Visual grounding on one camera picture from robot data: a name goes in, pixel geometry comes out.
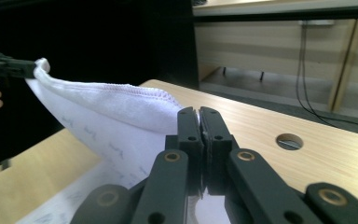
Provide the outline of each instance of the light wood surface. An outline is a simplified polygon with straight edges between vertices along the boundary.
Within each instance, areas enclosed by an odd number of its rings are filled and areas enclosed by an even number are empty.
[[[320,181],[358,197],[358,134],[296,119],[200,91],[149,80],[144,87],[173,95],[182,106],[218,110],[241,147],[259,152],[278,174],[300,191]],[[299,136],[297,151],[278,147],[281,133]],[[62,130],[13,158],[0,171],[0,223],[14,223],[76,180],[100,159]]]
[[[143,86],[166,90],[182,106],[208,106],[222,115],[240,147],[259,152],[291,187],[338,185],[358,198],[358,133],[298,119],[260,107],[151,80]],[[290,151],[276,144],[282,133],[299,136],[304,146]]]
[[[0,167],[0,224],[25,217],[100,161],[64,129]]]

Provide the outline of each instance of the cabinet panel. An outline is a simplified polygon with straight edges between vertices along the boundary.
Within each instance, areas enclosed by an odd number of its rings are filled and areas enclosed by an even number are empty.
[[[309,26],[306,70],[309,77],[339,76],[351,38],[352,20]],[[296,75],[301,41],[298,21],[196,23],[199,63]]]

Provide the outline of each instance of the cable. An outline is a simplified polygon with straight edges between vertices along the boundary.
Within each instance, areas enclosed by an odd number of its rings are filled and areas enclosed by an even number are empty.
[[[310,100],[308,98],[308,94],[307,94],[307,85],[306,85],[306,81],[305,81],[305,52],[306,52],[306,48],[307,48],[307,28],[308,28],[308,24],[305,21],[304,24],[301,26],[301,43],[300,43],[300,51],[299,51],[299,56],[298,56],[298,68],[297,68],[297,78],[296,78],[296,97],[298,102],[300,103],[300,105],[309,113],[313,114],[314,116],[316,116],[318,119],[320,119],[323,123],[338,128],[337,126],[327,122],[325,119],[330,119],[330,120],[335,120],[335,121],[341,121],[341,122],[347,122],[350,124],[355,124],[358,125],[357,122],[353,122],[350,120],[345,120],[345,119],[333,119],[333,118],[329,118],[329,117],[325,117],[325,116],[320,116],[316,113],[316,111],[312,108],[312,106],[310,105]],[[300,74],[302,74],[302,78],[303,78],[303,88],[304,88],[304,96],[306,99],[306,102],[308,104],[308,106],[310,107],[310,109],[307,109],[300,100],[299,97],[299,91],[298,91],[298,82],[299,82],[299,78],[300,78]]]

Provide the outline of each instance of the screw hole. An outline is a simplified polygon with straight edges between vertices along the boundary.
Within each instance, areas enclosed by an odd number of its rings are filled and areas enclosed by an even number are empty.
[[[276,138],[279,147],[286,150],[299,150],[303,147],[303,141],[292,133],[283,133]]]
[[[250,153],[250,152],[246,152],[246,151],[242,151],[242,152],[239,152],[237,154],[238,158],[240,158],[240,160],[243,160],[243,161],[252,161],[255,159],[255,155]]]
[[[286,220],[288,220],[290,223],[293,223],[293,224],[301,224],[301,223],[303,223],[302,217],[299,216],[295,212],[291,212],[291,211],[285,212],[284,213],[284,218],[286,218]]]
[[[319,189],[319,196],[327,203],[331,203],[336,206],[343,206],[348,203],[347,199],[339,192],[333,189]]]
[[[161,213],[153,213],[149,216],[149,219],[147,220],[149,224],[162,224],[164,223],[165,216]]]
[[[167,153],[164,156],[165,161],[179,161],[180,155],[174,152]]]
[[[97,203],[101,207],[108,207],[118,201],[118,193],[115,190],[108,190],[98,196]]]

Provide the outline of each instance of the white towel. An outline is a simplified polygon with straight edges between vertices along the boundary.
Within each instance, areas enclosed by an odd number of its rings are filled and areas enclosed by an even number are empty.
[[[107,183],[131,188],[148,177],[156,156],[164,150],[165,136],[177,134],[177,112],[183,108],[160,89],[70,82],[48,72],[48,60],[40,59],[35,79],[26,82],[46,109],[103,162],[20,220],[21,224],[69,223],[93,189]],[[197,223],[196,201],[189,200],[188,223]],[[210,212],[198,216],[204,219]],[[208,219],[201,223],[227,223]]]

